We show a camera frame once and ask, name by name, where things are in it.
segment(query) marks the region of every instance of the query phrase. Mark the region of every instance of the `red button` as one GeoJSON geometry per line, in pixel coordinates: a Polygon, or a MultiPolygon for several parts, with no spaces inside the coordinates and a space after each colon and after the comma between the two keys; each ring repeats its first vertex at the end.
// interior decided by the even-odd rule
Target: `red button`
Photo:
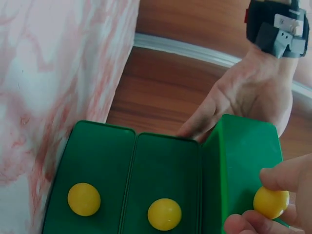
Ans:
{"type": "Polygon", "coordinates": [[[249,11],[249,9],[246,9],[246,15],[245,15],[245,23],[247,23],[247,18],[248,18],[248,11],[249,11]]]}

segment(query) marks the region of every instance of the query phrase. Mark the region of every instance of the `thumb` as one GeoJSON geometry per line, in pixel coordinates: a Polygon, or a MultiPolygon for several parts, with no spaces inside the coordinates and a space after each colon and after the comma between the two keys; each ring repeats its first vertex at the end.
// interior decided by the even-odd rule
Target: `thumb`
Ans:
{"type": "Polygon", "coordinates": [[[273,168],[262,169],[260,179],[263,186],[273,191],[287,190],[296,193],[300,173],[311,159],[312,155],[306,155],[283,161],[273,168]]]}

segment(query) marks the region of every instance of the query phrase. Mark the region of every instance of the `white baseboard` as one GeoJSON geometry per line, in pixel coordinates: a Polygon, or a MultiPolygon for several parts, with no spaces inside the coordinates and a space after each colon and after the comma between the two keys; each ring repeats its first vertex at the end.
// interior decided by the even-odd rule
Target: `white baseboard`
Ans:
{"type": "MultiPolygon", "coordinates": [[[[241,61],[240,58],[202,46],[141,33],[136,33],[134,46],[177,54],[227,68],[241,61]]],[[[312,88],[306,85],[293,81],[292,90],[312,99],[312,88]]]]}

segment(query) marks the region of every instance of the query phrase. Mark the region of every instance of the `pink marble pattern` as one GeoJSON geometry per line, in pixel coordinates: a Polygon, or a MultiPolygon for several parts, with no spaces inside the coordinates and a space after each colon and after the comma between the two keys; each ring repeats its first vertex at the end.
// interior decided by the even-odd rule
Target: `pink marble pattern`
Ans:
{"type": "Polygon", "coordinates": [[[0,1],[0,234],[41,232],[71,129],[107,118],[138,4],[0,1]]]}

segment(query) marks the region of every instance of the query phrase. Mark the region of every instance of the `wooden floor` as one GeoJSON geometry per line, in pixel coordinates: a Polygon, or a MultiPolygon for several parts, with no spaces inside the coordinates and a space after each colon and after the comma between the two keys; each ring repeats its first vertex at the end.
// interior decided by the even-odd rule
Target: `wooden floor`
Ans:
{"type": "MultiPolygon", "coordinates": [[[[136,31],[242,58],[249,48],[244,24],[249,3],[250,0],[141,0],[136,31]]],[[[312,43],[294,77],[312,87],[311,61],[312,43]]]]}
{"type": "MultiPolygon", "coordinates": [[[[133,48],[107,122],[174,135],[225,71],[195,59],[133,48]]],[[[310,99],[294,94],[281,145],[285,159],[312,152],[310,99]]]]}

